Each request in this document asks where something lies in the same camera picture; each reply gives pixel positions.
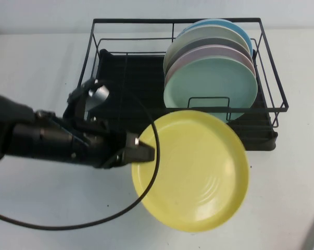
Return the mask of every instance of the stack of plates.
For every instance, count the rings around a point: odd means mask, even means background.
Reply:
[[[223,19],[205,19],[184,29],[164,58],[168,108],[250,108],[257,95],[253,48],[246,32]],[[226,113],[212,115],[227,122]],[[233,113],[234,120],[242,113]]]

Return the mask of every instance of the black wire dish rack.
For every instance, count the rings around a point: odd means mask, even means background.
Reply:
[[[81,85],[87,62],[89,58],[93,59],[91,77],[99,80],[110,80],[114,84],[108,85],[109,98],[100,106],[89,111],[87,119],[107,120],[112,128],[126,129],[135,133],[142,133],[149,125],[149,121],[141,108],[125,94],[126,90],[134,93],[141,102],[148,108],[154,119],[157,119],[167,113],[191,109],[209,113],[226,113],[228,125],[235,131],[248,151],[271,151],[276,147],[277,132],[274,128],[279,126],[278,115],[280,112],[288,110],[288,103],[279,79],[275,63],[269,48],[267,37],[260,18],[225,18],[232,22],[256,23],[260,27],[259,39],[251,38],[253,43],[253,62],[256,72],[258,93],[251,108],[233,108],[229,106],[230,99],[220,96],[191,97],[188,100],[186,108],[166,108],[164,105],[164,72],[162,63],[165,51],[155,50],[124,52],[107,51],[102,44],[105,41],[145,41],[146,45],[155,40],[167,40],[173,42],[174,33],[177,25],[183,25],[197,22],[202,19],[94,19],[91,29],[89,44],[84,60],[82,72],[78,86]],[[131,25],[166,25],[169,27],[169,37],[144,37],[144,38],[110,38],[102,37],[97,40],[95,32],[96,24],[131,24]],[[91,45],[94,42],[95,52],[91,51]],[[268,76],[263,66],[262,51],[260,47],[265,45],[267,61],[270,61],[271,75],[273,76],[273,87],[277,90],[280,106],[276,106],[273,98],[272,86],[268,84]],[[264,78],[264,84],[261,84],[261,78]],[[222,107],[193,107],[192,101],[196,98],[220,98],[225,100],[225,106]],[[239,118],[232,120],[233,113],[244,113]]]

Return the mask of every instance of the green plate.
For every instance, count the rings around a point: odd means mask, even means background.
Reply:
[[[242,63],[225,57],[205,57],[177,70],[164,90],[168,108],[185,108],[190,97],[229,97],[230,107],[250,108],[257,95],[253,73]],[[227,107],[226,98],[192,99],[190,107]],[[211,113],[227,122],[226,113]],[[232,113],[231,120],[243,113]]]

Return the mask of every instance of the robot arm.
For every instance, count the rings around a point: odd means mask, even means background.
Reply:
[[[111,168],[153,161],[155,150],[137,134],[118,132],[107,121],[83,119],[85,103],[107,98],[103,83],[90,79],[68,98],[62,118],[0,96],[0,160],[4,155]]]

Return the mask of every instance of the blue plate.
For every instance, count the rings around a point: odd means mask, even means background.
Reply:
[[[238,33],[240,36],[242,36],[242,38],[248,44],[249,51],[250,51],[250,56],[253,55],[252,42],[250,41],[250,38],[247,35],[246,31],[244,31],[238,25],[236,25],[236,24],[234,24],[234,23],[232,23],[230,21],[227,21],[225,19],[205,19],[205,20],[201,20],[201,21],[195,22],[192,25],[190,25],[187,28],[185,28],[177,37],[183,35],[183,33],[185,33],[186,31],[188,31],[188,30],[190,30],[190,29],[192,29],[194,27],[201,26],[201,25],[209,25],[209,24],[221,25],[221,26],[229,28],[229,29],[235,31],[236,33]]]

